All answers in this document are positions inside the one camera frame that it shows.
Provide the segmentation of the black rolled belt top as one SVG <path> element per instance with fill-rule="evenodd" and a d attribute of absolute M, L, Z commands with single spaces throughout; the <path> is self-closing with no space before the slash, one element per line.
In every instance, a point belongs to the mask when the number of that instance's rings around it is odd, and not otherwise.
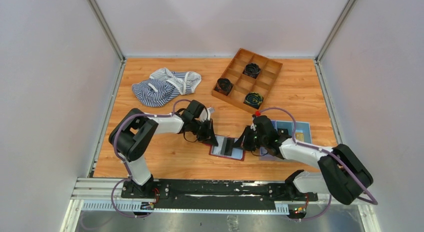
<path fill-rule="evenodd" d="M 256 63 L 249 63 L 245 66 L 243 74 L 256 79 L 261 72 L 261 68 Z"/>

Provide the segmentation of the blue plastic organizer box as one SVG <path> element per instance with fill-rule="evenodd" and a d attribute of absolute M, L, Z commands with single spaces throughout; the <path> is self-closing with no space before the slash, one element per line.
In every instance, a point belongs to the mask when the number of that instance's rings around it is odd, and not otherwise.
<path fill-rule="evenodd" d="M 278 128 L 285 128 L 285 129 L 288 129 L 290 136 L 293 136 L 294 125 L 291 121 L 272 120 L 271 123 L 276 131 Z M 295 132 L 296 131 L 302 131 L 304 133 L 304 136 L 305 136 L 304 142 L 307 142 L 307 143 L 312 142 L 311 129 L 310 129 L 310 124 L 308 122 L 297 122 Z M 259 160 L 262 160 L 262 161 L 289 162 L 289 160 L 281 159 L 278 157 L 274 157 L 270 154 L 267 154 L 266 149 L 263 147 L 260 148 L 259 154 L 260 154 Z"/>

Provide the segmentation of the red leather card holder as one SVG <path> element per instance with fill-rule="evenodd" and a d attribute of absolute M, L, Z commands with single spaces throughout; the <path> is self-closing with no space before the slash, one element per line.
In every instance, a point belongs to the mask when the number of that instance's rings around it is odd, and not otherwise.
<path fill-rule="evenodd" d="M 212 146 L 211 144 L 204 142 L 205 145 L 210 147 L 209 155 L 225 159 L 244 161 L 245 152 L 242 149 L 234 147 L 235 138 L 221 135 L 216 135 L 215 138 L 218 142 L 218 146 Z"/>

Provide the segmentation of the black yellow rolled belt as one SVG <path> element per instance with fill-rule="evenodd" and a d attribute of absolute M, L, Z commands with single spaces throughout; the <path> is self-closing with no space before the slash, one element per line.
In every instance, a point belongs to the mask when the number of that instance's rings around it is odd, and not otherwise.
<path fill-rule="evenodd" d="M 246 94 L 243 103 L 258 110 L 261 107 L 263 101 L 264 97 L 261 94 L 250 92 Z"/>

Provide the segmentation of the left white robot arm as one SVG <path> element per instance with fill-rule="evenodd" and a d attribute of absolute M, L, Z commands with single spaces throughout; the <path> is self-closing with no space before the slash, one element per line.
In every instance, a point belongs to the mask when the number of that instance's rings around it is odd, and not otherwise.
<path fill-rule="evenodd" d="M 144 153 L 154 135 L 192 133 L 196 142 L 218 146 L 210 110 L 197 100 L 168 114 L 144 113 L 131 109 L 110 133 L 108 141 L 127 171 L 128 181 L 145 186 L 153 181 Z"/>

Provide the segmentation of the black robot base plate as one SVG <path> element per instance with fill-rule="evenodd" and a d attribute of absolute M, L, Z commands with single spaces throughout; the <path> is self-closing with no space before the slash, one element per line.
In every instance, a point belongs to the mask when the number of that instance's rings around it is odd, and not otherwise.
<path fill-rule="evenodd" d="M 157 208 L 271 210 L 279 201 L 315 202 L 315 193 L 297 192 L 284 182 L 155 179 L 145 186 L 124 182 L 121 198 L 152 199 Z"/>

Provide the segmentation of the black rolled belt left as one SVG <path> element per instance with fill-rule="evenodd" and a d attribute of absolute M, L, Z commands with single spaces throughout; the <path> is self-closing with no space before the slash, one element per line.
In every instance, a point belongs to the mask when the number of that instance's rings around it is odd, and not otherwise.
<path fill-rule="evenodd" d="M 233 83 L 228 78 L 219 78 L 216 82 L 214 90 L 225 96 L 228 96 L 233 86 Z"/>

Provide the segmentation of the gold item in organizer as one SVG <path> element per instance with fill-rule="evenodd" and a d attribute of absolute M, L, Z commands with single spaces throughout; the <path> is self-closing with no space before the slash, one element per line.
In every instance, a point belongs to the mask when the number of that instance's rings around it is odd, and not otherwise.
<path fill-rule="evenodd" d="M 295 138 L 296 138 L 296 140 L 299 140 L 299 141 L 301 141 L 301 142 L 304 142 L 305 141 L 305 134 L 302 132 L 302 131 L 296 131 L 295 132 Z"/>

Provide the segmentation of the striped blue white cloth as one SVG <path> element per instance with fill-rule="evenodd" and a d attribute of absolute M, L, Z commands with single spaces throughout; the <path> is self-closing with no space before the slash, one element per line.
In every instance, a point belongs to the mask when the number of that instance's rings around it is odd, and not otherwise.
<path fill-rule="evenodd" d="M 149 75 L 149 78 L 133 84 L 131 90 L 135 97 L 147 107 L 162 107 L 174 98 L 193 94 L 201 83 L 199 73 L 176 72 L 161 68 Z"/>

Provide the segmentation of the dark VIP credit card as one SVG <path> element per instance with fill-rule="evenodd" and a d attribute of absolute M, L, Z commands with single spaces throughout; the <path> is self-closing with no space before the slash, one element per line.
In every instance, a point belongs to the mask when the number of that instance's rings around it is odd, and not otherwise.
<path fill-rule="evenodd" d="M 277 129 L 277 132 L 278 132 L 279 136 L 282 136 L 282 137 L 290 137 L 290 134 L 289 134 L 289 130 L 288 130 L 288 129 L 285 129 L 285 128 L 278 128 L 278 129 Z"/>

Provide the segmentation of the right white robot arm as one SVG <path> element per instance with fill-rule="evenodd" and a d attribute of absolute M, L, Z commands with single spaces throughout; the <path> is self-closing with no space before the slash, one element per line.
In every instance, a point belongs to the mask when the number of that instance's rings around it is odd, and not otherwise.
<path fill-rule="evenodd" d="M 265 115 L 253 119 L 234 143 L 235 148 L 255 151 L 263 148 L 280 159 L 295 160 L 319 169 L 318 173 L 303 171 L 292 179 L 300 193 L 327 193 L 338 202 L 350 205 L 356 199 L 364 200 L 374 179 L 355 153 L 345 144 L 335 147 L 318 146 L 277 132 Z"/>

